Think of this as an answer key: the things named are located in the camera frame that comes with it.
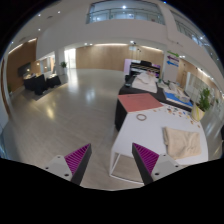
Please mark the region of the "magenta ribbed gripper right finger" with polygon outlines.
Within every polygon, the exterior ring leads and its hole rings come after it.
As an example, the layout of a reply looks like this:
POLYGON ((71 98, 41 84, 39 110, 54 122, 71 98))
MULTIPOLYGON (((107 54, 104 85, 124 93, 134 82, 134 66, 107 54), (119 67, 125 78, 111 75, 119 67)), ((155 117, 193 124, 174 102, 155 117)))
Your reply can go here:
POLYGON ((132 154, 145 185, 182 169, 168 154, 157 154, 137 143, 132 144, 132 154))

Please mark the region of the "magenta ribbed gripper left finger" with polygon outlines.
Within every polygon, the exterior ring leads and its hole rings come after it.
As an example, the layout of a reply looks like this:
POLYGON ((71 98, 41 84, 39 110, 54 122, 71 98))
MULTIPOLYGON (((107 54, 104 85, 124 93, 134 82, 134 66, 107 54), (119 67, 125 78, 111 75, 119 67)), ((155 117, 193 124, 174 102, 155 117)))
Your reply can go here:
POLYGON ((79 185, 91 154, 91 144, 86 144, 66 156, 56 155, 45 165, 44 170, 79 185))

